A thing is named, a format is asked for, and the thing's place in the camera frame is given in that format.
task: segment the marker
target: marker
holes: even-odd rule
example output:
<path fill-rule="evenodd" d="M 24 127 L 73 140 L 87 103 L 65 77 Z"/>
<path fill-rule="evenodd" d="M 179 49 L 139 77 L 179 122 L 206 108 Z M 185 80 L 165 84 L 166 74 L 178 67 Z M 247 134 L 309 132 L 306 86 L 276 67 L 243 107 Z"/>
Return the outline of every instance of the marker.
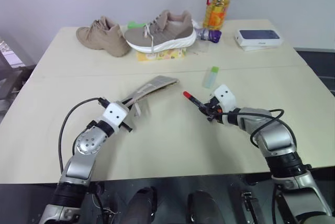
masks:
<path fill-rule="evenodd" d="M 197 100 L 194 96 L 192 96 L 188 92 L 183 92 L 184 96 L 188 98 L 193 104 L 195 104 L 197 107 L 202 108 L 205 107 L 203 103 L 201 103 L 199 100 Z"/>

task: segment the shoe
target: shoe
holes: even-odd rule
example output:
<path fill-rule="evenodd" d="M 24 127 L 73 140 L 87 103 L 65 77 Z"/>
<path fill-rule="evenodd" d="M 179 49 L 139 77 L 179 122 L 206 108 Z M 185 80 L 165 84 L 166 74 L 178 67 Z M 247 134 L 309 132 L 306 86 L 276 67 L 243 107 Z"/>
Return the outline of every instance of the shoe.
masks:
<path fill-rule="evenodd" d="M 164 10 L 153 22 L 125 32 L 127 43 L 135 50 L 155 53 L 191 46 L 196 40 L 189 12 L 173 15 Z"/>
<path fill-rule="evenodd" d="M 122 57 L 130 50 L 120 26 L 105 16 L 95 20 L 89 28 L 79 28 L 76 36 L 83 46 L 93 50 L 104 49 L 114 57 Z"/>

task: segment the white wall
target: white wall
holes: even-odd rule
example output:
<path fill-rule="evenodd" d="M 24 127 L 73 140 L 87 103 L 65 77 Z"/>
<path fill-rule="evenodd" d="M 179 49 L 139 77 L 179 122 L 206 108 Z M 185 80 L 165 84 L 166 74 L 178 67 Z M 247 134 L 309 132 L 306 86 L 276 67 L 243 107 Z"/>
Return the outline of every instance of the white wall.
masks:
<path fill-rule="evenodd" d="M 100 15 L 126 24 L 130 20 L 152 20 L 166 8 L 176 13 L 188 9 L 196 20 L 201 20 L 206 8 L 206 0 L 1 2 L 0 37 L 25 63 L 38 62 L 61 27 L 88 26 Z M 227 14 L 227 19 L 267 18 L 294 47 L 321 50 L 334 48 L 334 17 L 334 0 L 232 0 Z"/>

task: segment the yellow box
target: yellow box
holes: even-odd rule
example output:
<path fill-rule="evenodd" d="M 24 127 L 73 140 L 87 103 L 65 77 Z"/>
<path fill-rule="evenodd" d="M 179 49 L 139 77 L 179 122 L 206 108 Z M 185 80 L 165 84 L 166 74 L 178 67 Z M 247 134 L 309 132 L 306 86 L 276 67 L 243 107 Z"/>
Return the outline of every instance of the yellow box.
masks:
<path fill-rule="evenodd" d="M 163 59 L 176 59 L 184 58 L 186 55 L 186 48 L 164 50 L 154 54 L 142 53 L 137 51 L 136 56 L 138 61 L 153 61 L 153 60 L 163 60 Z"/>

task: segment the black wire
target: black wire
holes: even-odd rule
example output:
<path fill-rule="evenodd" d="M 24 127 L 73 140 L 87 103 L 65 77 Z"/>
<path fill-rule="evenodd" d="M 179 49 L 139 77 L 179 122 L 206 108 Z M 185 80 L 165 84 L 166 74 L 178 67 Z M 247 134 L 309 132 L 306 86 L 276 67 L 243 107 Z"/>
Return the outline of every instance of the black wire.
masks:
<path fill-rule="evenodd" d="M 283 109 L 274 109 L 274 110 L 269 110 L 269 112 L 273 113 L 275 111 L 280 111 L 281 113 L 279 113 L 279 115 L 273 119 L 271 119 L 269 122 L 263 124 L 261 127 L 258 127 L 256 130 L 254 130 L 251 134 L 250 134 L 250 142 L 257 148 L 258 145 L 253 141 L 253 137 L 256 135 L 256 133 L 258 133 L 260 130 L 264 129 L 264 127 L 267 127 L 268 125 L 272 124 L 274 121 L 280 119 L 280 117 L 282 117 L 284 115 L 284 110 Z"/>
<path fill-rule="evenodd" d="M 64 168 L 63 168 L 63 158 L 62 158 L 62 136 L 63 136 L 63 131 L 64 131 L 65 124 L 66 124 L 67 120 L 69 119 L 69 116 L 71 115 L 71 113 L 73 113 L 73 111 L 76 110 L 79 106 L 81 106 L 81 105 L 83 105 L 87 102 L 98 100 L 98 99 L 99 99 L 98 97 L 94 97 L 94 98 L 90 98 L 90 99 L 87 99 L 87 100 L 84 100 L 84 101 L 80 102 L 79 104 L 75 105 L 69 111 L 67 116 L 64 118 L 61 130 L 59 132 L 59 137 L 58 137 L 58 158 L 59 158 L 59 166 L 60 166 L 60 169 L 61 169 L 61 173 L 63 173 L 63 170 L 64 170 Z"/>
<path fill-rule="evenodd" d="M 256 117 L 271 118 L 274 121 L 277 121 L 277 122 L 281 123 L 283 126 L 286 127 L 286 129 L 289 131 L 289 133 L 292 136 L 294 145 L 297 147 L 297 140 L 296 140 L 295 135 L 294 135 L 292 129 L 290 128 L 290 126 L 288 126 L 288 124 L 286 124 L 285 122 L 281 121 L 280 119 L 277 119 L 276 117 L 272 117 L 272 116 L 269 116 L 269 115 L 266 115 L 266 114 L 261 114 L 261 113 L 238 113 L 238 112 L 234 112 L 234 111 L 231 111 L 229 113 L 218 113 L 218 114 L 215 114 L 215 115 L 216 116 L 219 116 L 219 115 L 238 115 L 238 116 L 256 116 Z"/>
<path fill-rule="evenodd" d="M 76 141 L 77 141 L 77 138 L 78 138 L 81 134 L 83 134 L 87 129 L 88 129 L 88 128 L 85 128 L 85 130 L 83 130 L 81 133 L 79 133 L 78 136 L 74 139 L 73 144 L 72 144 L 72 155 L 74 155 L 75 143 L 76 143 Z"/>
<path fill-rule="evenodd" d="M 272 202 L 271 202 L 271 214 L 272 214 L 272 222 L 273 222 L 273 224 L 277 224 L 276 209 L 275 209 L 276 192 L 277 192 L 277 188 L 276 188 L 276 185 L 274 185 L 273 186 L 273 193 L 272 193 Z"/>
<path fill-rule="evenodd" d="M 101 211 L 101 217 L 103 219 L 103 224 L 106 224 L 103 204 L 101 203 L 100 197 L 98 196 L 97 192 L 94 193 L 94 196 L 95 196 L 95 198 L 98 202 L 98 205 L 99 205 L 99 208 L 100 208 L 100 211 Z"/>

